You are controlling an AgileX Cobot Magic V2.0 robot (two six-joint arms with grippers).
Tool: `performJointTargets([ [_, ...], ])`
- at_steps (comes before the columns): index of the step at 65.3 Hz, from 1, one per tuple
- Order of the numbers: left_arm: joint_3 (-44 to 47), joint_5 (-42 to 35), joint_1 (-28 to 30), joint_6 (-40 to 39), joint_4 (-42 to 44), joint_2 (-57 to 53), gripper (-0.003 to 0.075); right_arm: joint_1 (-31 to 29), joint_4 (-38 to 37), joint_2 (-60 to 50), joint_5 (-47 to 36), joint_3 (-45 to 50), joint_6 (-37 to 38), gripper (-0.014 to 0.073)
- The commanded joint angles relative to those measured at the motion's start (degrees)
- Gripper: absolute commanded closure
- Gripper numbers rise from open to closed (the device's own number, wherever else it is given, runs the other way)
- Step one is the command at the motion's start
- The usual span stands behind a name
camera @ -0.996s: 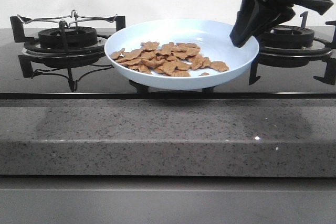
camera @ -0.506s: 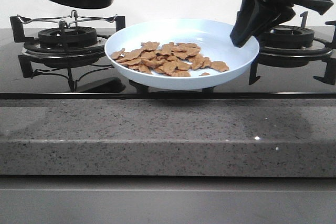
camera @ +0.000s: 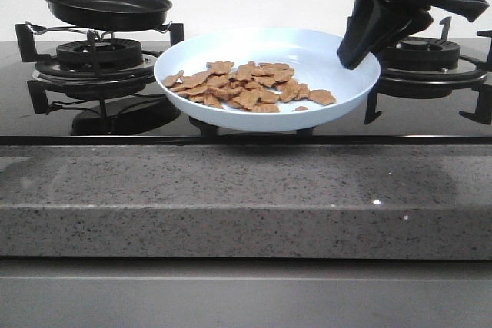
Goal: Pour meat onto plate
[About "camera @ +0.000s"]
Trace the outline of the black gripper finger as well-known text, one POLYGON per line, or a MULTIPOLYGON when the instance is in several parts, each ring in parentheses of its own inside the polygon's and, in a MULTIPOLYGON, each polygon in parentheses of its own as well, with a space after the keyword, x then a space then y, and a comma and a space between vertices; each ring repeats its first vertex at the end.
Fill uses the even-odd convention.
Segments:
POLYGON ((392 10, 384 0, 354 0, 337 50, 341 64, 355 69, 390 34, 392 10))
POLYGON ((426 30, 433 22, 433 18, 429 11, 419 9, 413 15, 410 21, 405 26, 399 26, 395 31, 392 31, 375 47, 372 48, 373 54, 379 54, 388 47, 393 47, 398 41, 405 39, 408 36, 414 35, 420 31, 426 30))

